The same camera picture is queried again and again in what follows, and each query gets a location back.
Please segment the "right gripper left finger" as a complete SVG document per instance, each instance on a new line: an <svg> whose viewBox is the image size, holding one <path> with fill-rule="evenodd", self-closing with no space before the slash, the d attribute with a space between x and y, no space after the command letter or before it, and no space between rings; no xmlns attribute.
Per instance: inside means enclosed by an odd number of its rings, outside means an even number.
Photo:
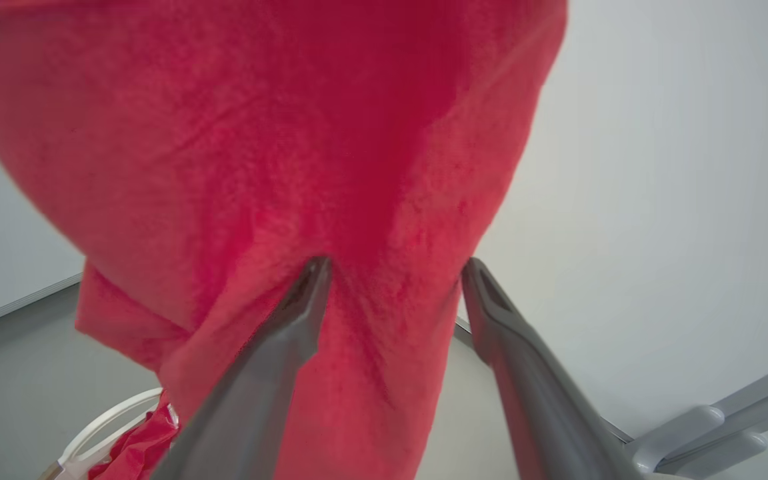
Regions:
<svg viewBox="0 0 768 480"><path fill-rule="evenodd" d="M314 257L238 352L153 479L271 479L298 373L318 350L331 261Z"/></svg>

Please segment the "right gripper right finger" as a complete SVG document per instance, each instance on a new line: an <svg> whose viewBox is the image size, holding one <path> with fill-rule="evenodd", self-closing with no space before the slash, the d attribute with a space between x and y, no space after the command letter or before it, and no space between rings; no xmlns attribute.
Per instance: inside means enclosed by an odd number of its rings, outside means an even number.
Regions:
<svg viewBox="0 0 768 480"><path fill-rule="evenodd" d="M494 373L520 478L642 478L487 265L469 259L461 286L473 349Z"/></svg>

